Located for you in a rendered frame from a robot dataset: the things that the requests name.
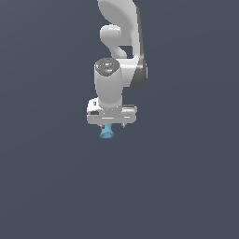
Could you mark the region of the small light blue object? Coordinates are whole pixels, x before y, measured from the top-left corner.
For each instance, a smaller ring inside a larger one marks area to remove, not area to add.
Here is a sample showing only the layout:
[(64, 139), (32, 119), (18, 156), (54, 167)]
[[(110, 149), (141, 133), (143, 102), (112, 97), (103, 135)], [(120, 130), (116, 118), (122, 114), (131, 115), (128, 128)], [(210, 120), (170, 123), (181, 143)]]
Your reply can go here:
[(105, 124), (105, 128), (101, 129), (100, 137), (103, 139), (109, 139), (114, 136), (112, 131), (112, 124)]

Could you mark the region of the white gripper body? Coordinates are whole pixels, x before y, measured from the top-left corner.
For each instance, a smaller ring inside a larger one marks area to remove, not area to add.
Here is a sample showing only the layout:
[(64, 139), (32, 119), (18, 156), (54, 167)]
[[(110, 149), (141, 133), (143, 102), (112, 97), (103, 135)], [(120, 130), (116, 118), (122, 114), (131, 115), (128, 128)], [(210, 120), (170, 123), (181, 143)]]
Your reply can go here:
[(90, 99), (87, 105), (87, 122), (89, 124), (104, 125), (119, 123), (126, 125), (136, 121), (136, 105), (119, 104), (114, 108), (103, 108), (98, 99)]

